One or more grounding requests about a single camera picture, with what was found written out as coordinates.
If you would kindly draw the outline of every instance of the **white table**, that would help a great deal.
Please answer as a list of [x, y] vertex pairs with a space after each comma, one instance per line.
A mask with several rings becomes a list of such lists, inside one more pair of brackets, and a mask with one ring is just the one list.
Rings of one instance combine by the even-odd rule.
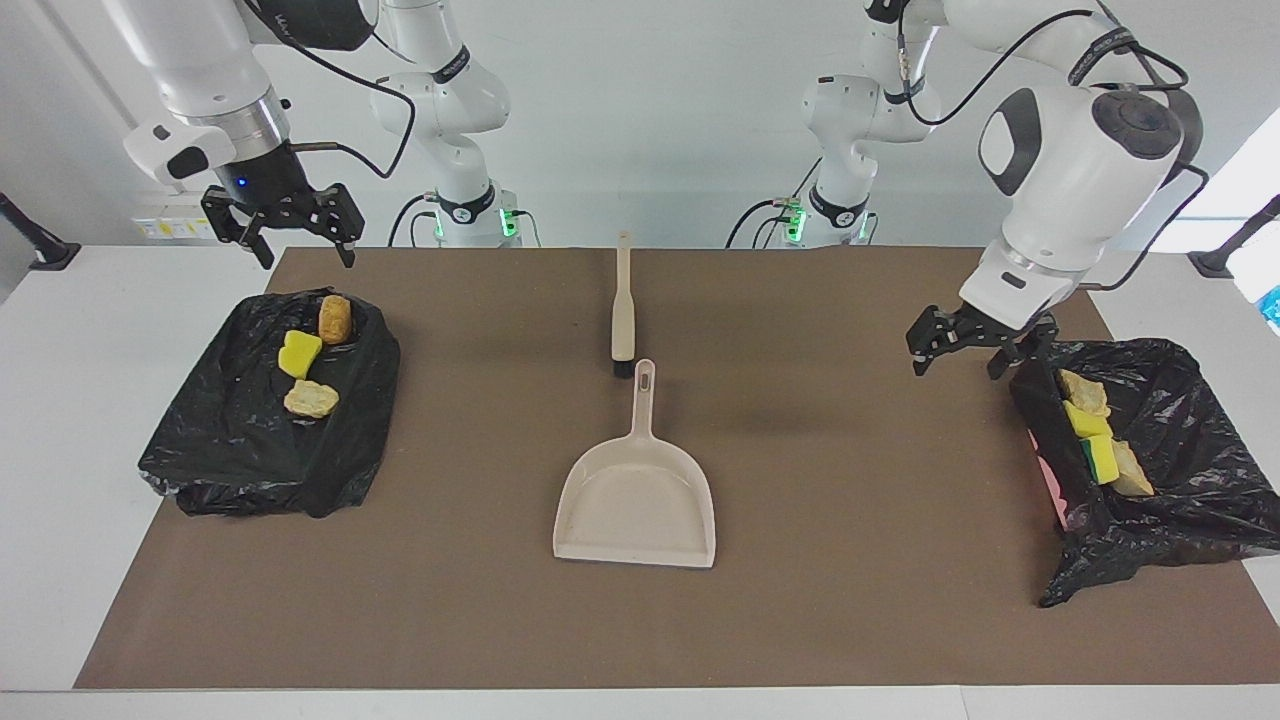
[[[1100, 270], [1111, 277], [1128, 259]], [[69, 692], [160, 498], [136, 461], [229, 309], [269, 274], [223, 247], [86, 247], [0, 305], [0, 717], [1080, 717], [1280, 715], [1280, 685]], [[1117, 338], [1187, 346], [1280, 478], [1280, 338], [1229, 282], [1153, 256], [1096, 297]], [[1280, 557], [1247, 562], [1280, 618]]]

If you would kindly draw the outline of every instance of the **garbage bag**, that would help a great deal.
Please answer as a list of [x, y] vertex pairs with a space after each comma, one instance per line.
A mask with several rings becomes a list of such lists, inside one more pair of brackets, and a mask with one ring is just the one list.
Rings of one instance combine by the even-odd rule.
[[351, 300], [353, 332], [326, 346], [307, 379], [338, 391], [324, 419], [292, 415], [293, 378], [276, 366], [284, 333], [315, 333], [332, 290], [247, 297], [178, 389], [138, 470], [188, 515], [302, 511], [323, 518], [360, 505], [381, 464], [399, 343], [381, 311]]
[[[1111, 428], [1129, 441], [1155, 497], [1125, 497], [1093, 479], [1062, 409], [1060, 369], [1106, 386]], [[1010, 392], [1066, 505], [1059, 528], [1062, 557], [1041, 606], [1126, 580], [1143, 565], [1280, 551], [1280, 496], [1181, 346], [1166, 340], [1053, 343], [1019, 369]]]

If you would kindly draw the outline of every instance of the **blue object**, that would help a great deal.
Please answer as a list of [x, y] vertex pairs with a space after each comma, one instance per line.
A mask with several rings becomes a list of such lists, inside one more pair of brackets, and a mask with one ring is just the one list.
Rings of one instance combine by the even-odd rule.
[[1271, 327], [1280, 332], [1280, 286], [1258, 300], [1258, 310], [1271, 323]]

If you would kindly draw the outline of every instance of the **yellow sponge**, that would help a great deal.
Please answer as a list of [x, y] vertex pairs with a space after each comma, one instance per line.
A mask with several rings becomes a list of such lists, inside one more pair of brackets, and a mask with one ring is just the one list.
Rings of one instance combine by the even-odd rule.
[[1084, 456], [1089, 459], [1089, 470], [1100, 486], [1114, 483], [1120, 478], [1120, 465], [1116, 461], [1111, 436], [1093, 436], [1080, 441]]
[[311, 369], [311, 363], [315, 361], [316, 355], [320, 355], [323, 346], [324, 342], [314, 334], [302, 331], [289, 331], [284, 333], [284, 347], [276, 355], [276, 363], [279, 363], [282, 370], [293, 378], [305, 380], [307, 379], [307, 370]]
[[1101, 415], [1091, 415], [1084, 410], [1080, 410], [1070, 400], [1062, 401], [1062, 407], [1066, 409], [1066, 419], [1071, 421], [1071, 427], [1075, 428], [1075, 437], [1088, 438], [1093, 436], [1106, 436], [1111, 437], [1111, 423], [1107, 423], [1106, 418]]

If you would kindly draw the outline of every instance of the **pink object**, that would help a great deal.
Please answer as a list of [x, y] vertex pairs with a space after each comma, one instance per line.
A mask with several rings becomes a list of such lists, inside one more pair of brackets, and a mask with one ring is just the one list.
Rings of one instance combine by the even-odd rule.
[[1053, 511], [1057, 512], [1057, 521], [1066, 529], [1066, 501], [1062, 500], [1062, 486], [1057, 482], [1057, 475], [1053, 474], [1053, 469], [1048, 466], [1048, 462], [1041, 457], [1039, 443], [1036, 442], [1036, 436], [1030, 430], [1027, 430], [1027, 437], [1032, 438], [1032, 448], [1036, 451], [1036, 459], [1041, 461], [1041, 473], [1044, 474], [1044, 486], [1048, 487], [1048, 497], [1053, 501]]

